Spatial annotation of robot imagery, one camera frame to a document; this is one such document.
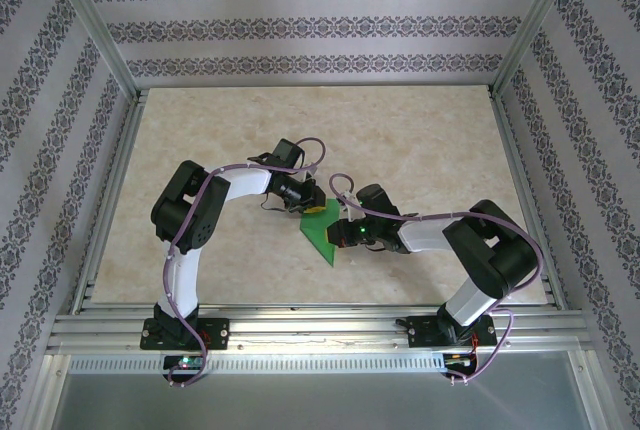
green plastic piece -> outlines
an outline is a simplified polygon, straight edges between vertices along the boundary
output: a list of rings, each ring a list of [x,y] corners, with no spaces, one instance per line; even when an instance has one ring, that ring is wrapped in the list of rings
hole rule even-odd
[[[340,204],[335,198],[328,198],[325,210],[318,213],[303,213],[300,220],[300,231],[332,267],[336,246],[327,241],[327,227],[339,218]]]

marble-pattern surface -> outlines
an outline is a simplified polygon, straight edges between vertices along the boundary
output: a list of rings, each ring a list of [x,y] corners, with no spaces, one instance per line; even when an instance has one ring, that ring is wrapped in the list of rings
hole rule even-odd
[[[177,166],[243,162],[280,138],[322,138],[319,183],[349,173],[356,189],[380,183],[401,212],[466,210],[491,198],[523,218],[486,88],[278,87],[151,90],[100,266],[94,302],[154,302],[163,250],[150,221]],[[307,161],[319,154],[304,144]],[[200,301],[438,304],[466,274],[452,252],[399,255],[339,249],[330,267],[300,233],[299,217],[228,202],[205,246]],[[271,197],[267,206],[278,205]],[[541,284],[513,302],[545,302]]]

purple cable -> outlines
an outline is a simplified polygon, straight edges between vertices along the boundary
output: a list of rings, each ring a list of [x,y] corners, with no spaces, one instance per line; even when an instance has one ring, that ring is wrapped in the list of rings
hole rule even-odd
[[[463,217],[473,217],[473,218],[478,218],[480,220],[488,220],[490,222],[494,222],[497,223],[498,225],[507,228],[515,233],[517,233],[519,236],[521,236],[522,238],[524,238],[524,240],[529,244],[529,246],[531,246],[531,248],[533,248],[534,253],[536,254],[536,259],[537,259],[537,265],[536,265],[536,270],[533,273],[533,275],[531,276],[531,278],[529,278],[529,280],[527,280],[526,282],[517,285],[513,291],[517,292],[518,290],[522,290],[523,288],[527,288],[529,285],[531,285],[534,280],[536,280],[539,276],[540,273],[542,273],[542,269],[544,268],[544,257],[542,256],[542,251],[540,250],[540,246],[538,245],[538,243],[524,230],[522,230],[520,227],[518,227],[517,225],[514,225],[511,222],[507,222],[506,220],[503,220],[502,218],[498,218],[498,217],[494,217],[492,215],[485,215],[483,213],[477,213],[477,212],[452,212],[452,213],[439,213],[439,214],[434,214],[434,215],[422,215],[422,216],[416,216],[416,217],[407,217],[407,216],[402,216],[402,215],[390,215],[387,213],[382,213],[382,212],[376,212],[375,210],[369,210],[368,208],[363,208],[359,205],[356,205],[355,203],[350,202],[349,200],[347,200],[346,198],[344,198],[342,196],[342,194],[340,194],[340,192],[338,192],[338,190],[336,190],[335,186],[333,185],[333,181],[336,178],[345,178],[349,181],[349,184],[351,185],[351,189],[349,190],[350,192],[353,191],[354,188],[354,182],[353,182],[353,178],[351,178],[349,175],[345,174],[345,173],[334,173],[333,175],[331,175],[331,177],[329,177],[329,188],[331,189],[331,191],[335,194],[336,198],[338,200],[340,200],[342,203],[344,203],[345,205],[349,205],[350,207],[353,207],[357,210],[360,210],[366,214],[369,215],[373,215],[375,217],[382,217],[382,218],[389,218],[392,220],[400,220],[400,221],[404,221],[404,222],[421,222],[424,220],[445,220],[445,219],[452,219],[452,218],[463,218]],[[500,304],[501,300],[496,300],[493,305],[491,305],[487,311],[491,312],[491,313],[495,313],[495,312],[505,312],[505,313],[509,313],[509,325],[507,325],[507,328],[504,332],[504,334],[502,335],[502,338],[500,339],[500,342],[498,342],[498,344],[496,345],[496,347],[494,348],[493,352],[491,352],[491,355],[489,356],[489,358],[487,359],[487,361],[484,363],[484,365],[482,365],[482,367],[480,367],[479,370],[477,370],[476,372],[474,372],[472,375],[467,376],[464,375],[463,373],[460,372],[456,372],[454,370],[449,370],[448,372],[452,375],[456,375],[458,377],[462,377],[462,379],[465,382],[468,382],[470,380],[473,380],[475,377],[477,377],[478,375],[480,375],[485,368],[487,368],[489,366],[489,364],[491,364],[491,362],[493,362],[493,360],[496,358],[496,355],[498,354],[498,350],[500,350],[500,347],[502,347],[502,344],[504,343],[504,341],[506,340],[506,338],[509,336],[509,333],[511,332],[511,327],[513,326],[513,320],[514,320],[514,315],[513,312],[509,309],[506,308],[501,308],[501,309],[495,309],[496,306],[498,306]]]
[[[320,162],[322,162],[322,160],[324,159],[324,156],[326,154],[326,146],[322,140],[316,137],[306,137],[306,138],[303,138],[302,140],[299,140],[298,143],[305,142],[305,141],[318,142],[322,147],[322,153],[320,155],[320,158],[314,163],[307,165],[305,167],[289,169],[289,168],[282,168],[282,167],[272,167],[267,165],[258,165],[257,163],[234,163],[233,165],[227,165],[225,167],[219,167],[213,170],[211,173],[209,173],[209,175],[207,175],[207,178],[205,178],[204,182],[202,182],[202,185],[200,186],[198,193],[193,199],[191,208],[187,212],[187,216],[182,222],[182,225],[180,225],[180,229],[178,230],[178,233],[176,233],[176,236],[171,241],[171,245],[169,245],[169,252],[167,254],[167,258],[164,261],[164,267],[162,269],[162,284],[164,287],[164,293],[167,296],[167,301],[169,302],[169,306],[171,307],[171,310],[173,310],[173,313],[176,315],[180,323],[182,323],[182,325],[184,325],[186,329],[189,331],[189,333],[191,333],[191,335],[193,335],[193,337],[196,339],[196,341],[198,342],[198,345],[200,345],[200,350],[202,352],[202,366],[200,367],[200,370],[198,370],[198,372],[195,375],[193,375],[189,380],[181,383],[180,384],[181,388],[188,387],[189,385],[194,384],[197,380],[200,379],[200,377],[204,373],[205,369],[207,368],[207,346],[205,345],[200,335],[198,335],[198,332],[196,332],[196,330],[191,325],[189,325],[189,323],[180,314],[180,312],[178,311],[178,306],[176,305],[176,302],[173,300],[173,296],[171,295],[171,291],[169,289],[169,269],[171,267],[171,260],[173,260],[173,256],[175,255],[176,244],[180,241],[180,239],[184,235],[184,232],[186,232],[187,227],[189,226],[189,223],[191,223],[193,214],[198,208],[198,205],[200,204],[200,200],[202,200],[202,196],[204,195],[204,192],[209,186],[209,182],[211,182],[211,179],[213,179],[213,177],[215,177],[216,175],[223,174],[224,172],[227,172],[230,170],[238,170],[241,168],[259,168],[262,170],[286,172],[286,173],[299,173],[299,172],[311,170],[313,168],[316,168],[320,164]],[[169,370],[167,379],[169,381],[170,386],[173,386],[175,383],[171,379],[173,372],[175,370],[178,370],[179,368],[180,368],[179,366],[176,366]]]

